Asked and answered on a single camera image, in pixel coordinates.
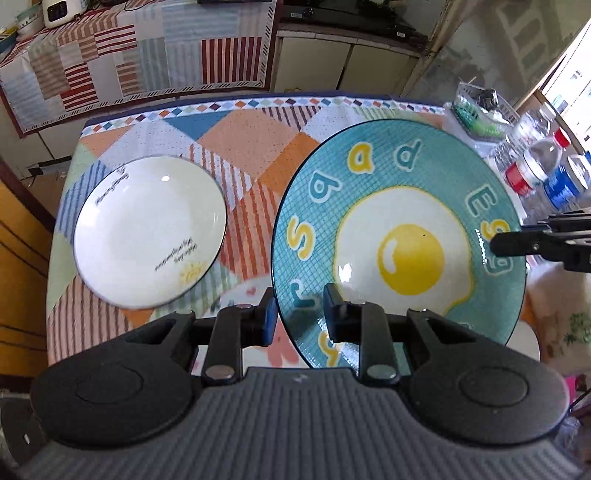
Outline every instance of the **clear plastic bottle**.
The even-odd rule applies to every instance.
[[[527,197],[544,182],[560,163],[570,140],[559,128],[552,137],[537,141],[506,170],[507,185],[521,197]]]
[[[537,223],[560,212],[576,209],[577,200],[591,195],[591,163],[582,155],[570,155],[523,200],[526,223]]]
[[[524,113],[505,139],[490,153],[499,172],[503,174],[521,154],[538,140],[550,134],[556,113],[545,103],[537,110]]]

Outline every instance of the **yellow circle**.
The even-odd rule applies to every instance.
[[[437,238],[424,228],[403,223],[388,232],[378,248],[378,268],[400,295],[419,295],[437,283],[445,256]]]

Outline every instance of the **striped tablecloth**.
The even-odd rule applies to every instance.
[[[97,108],[227,88],[269,89],[277,0],[129,0],[17,44],[0,96],[20,134]]]
[[[351,125],[405,118],[438,128],[443,109],[395,100],[339,97],[224,99],[177,102],[87,125],[74,153],[57,216],[47,289],[50,363],[175,310],[214,315],[234,303],[257,303],[271,285],[273,224],[291,176],[322,141]],[[221,252],[186,294],[149,310],[123,310],[97,298],[73,258],[76,219],[92,189],[112,170],[138,157],[172,154],[205,168],[228,206]],[[204,355],[200,350],[196,372]],[[245,352],[245,367],[304,366],[282,323],[268,348]]]

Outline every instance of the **egg design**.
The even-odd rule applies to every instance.
[[[445,315],[472,293],[462,224],[415,187],[381,190],[349,209],[336,237],[333,275],[344,299],[371,301],[387,313]]]

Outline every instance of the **egg white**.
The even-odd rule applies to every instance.
[[[381,277],[377,262],[384,237],[405,223],[431,232],[445,257],[443,272],[435,285],[412,296],[394,291]],[[392,253],[391,245],[385,253]],[[395,268],[391,258],[384,261],[389,270]],[[414,187],[381,190],[351,207],[337,232],[333,275],[345,300],[371,301],[395,314],[406,314],[412,308],[445,315],[472,292],[470,246],[462,224],[434,196]]]

